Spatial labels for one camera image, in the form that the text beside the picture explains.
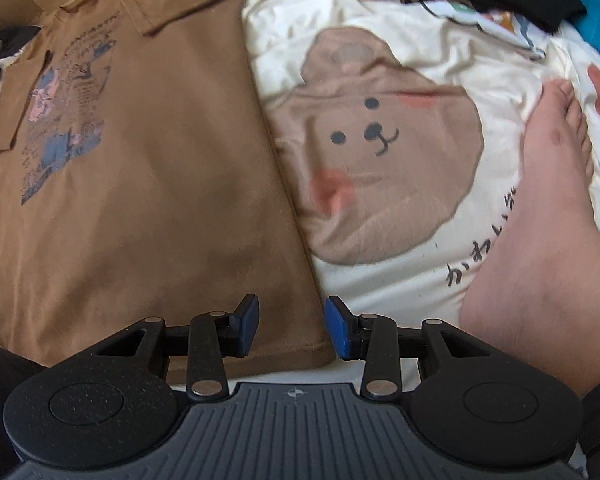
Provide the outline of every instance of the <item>compass logo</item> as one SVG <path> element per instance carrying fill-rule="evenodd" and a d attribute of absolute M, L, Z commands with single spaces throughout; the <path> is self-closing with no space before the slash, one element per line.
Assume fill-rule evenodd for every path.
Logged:
<path fill-rule="evenodd" d="M 293 397 L 294 399 L 297 399 L 299 397 L 302 397 L 305 393 L 306 392 L 301 390 L 300 388 L 292 388 L 286 394 L 289 397 Z"/>

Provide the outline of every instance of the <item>brown fabric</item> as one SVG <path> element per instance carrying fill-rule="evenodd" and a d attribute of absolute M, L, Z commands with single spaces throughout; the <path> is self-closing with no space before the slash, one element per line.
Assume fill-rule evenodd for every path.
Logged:
<path fill-rule="evenodd" d="M 86 0 L 6 70 L 1 346 L 53 365 L 145 316 L 185 324 L 254 292 L 260 328 L 230 375 L 333 358 L 242 1 Z"/>
<path fill-rule="evenodd" d="M 270 123 L 310 249 L 369 264 L 430 238 L 471 189 L 480 118 L 361 28 L 322 31 Z"/>

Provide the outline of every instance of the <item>bear mouth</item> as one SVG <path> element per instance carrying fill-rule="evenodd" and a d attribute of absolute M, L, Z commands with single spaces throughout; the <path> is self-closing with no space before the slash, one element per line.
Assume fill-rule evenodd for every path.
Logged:
<path fill-rule="evenodd" d="M 382 136 L 382 134 L 380 134 L 380 133 L 375 134 L 374 139 L 380 139 L 382 141 L 382 150 L 380 150 L 379 152 L 376 152 L 376 156 L 384 155 L 386 152 L 388 152 L 389 144 L 394 142 L 398 138 L 399 135 L 400 135 L 400 130 L 398 128 L 395 129 L 394 136 L 389 139 L 385 139 Z"/>

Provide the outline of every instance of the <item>bed sheet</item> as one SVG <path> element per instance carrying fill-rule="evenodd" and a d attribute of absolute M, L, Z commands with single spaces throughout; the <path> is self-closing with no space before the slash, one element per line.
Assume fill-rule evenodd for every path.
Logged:
<path fill-rule="evenodd" d="M 382 314 L 401 326 L 419 326 L 427 317 L 458 323 L 464 293 L 514 207 L 520 139 L 545 80 L 569 78 L 583 102 L 594 146 L 590 195 L 600 229 L 600 100 L 589 76 L 592 64 L 600 73 L 600 56 L 568 25 L 554 38 L 534 31 L 535 44 L 520 48 L 399 0 L 248 0 L 244 22 L 256 86 L 269 114 L 305 83 L 307 53 L 317 34 L 333 27 L 371 32 L 403 66 L 438 84 L 462 85 L 478 108 L 484 152 L 474 184 L 455 216 L 428 241 L 373 264 L 335 265 L 313 256 L 323 293 L 339 295 L 355 314 Z M 402 372 L 406 387 L 417 384 L 415 362 L 404 360 Z M 362 364 L 339 362 L 250 380 L 357 384 L 361 373 Z"/>

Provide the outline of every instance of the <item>bear face print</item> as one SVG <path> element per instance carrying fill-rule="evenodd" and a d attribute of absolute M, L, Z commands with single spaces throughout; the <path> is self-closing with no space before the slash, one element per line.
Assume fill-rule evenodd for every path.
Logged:
<path fill-rule="evenodd" d="M 302 76 L 270 123 L 312 253 L 379 262 L 453 217 L 484 145 L 462 87 L 402 67 L 387 44 L 350 27 L 317 36 Z"/>

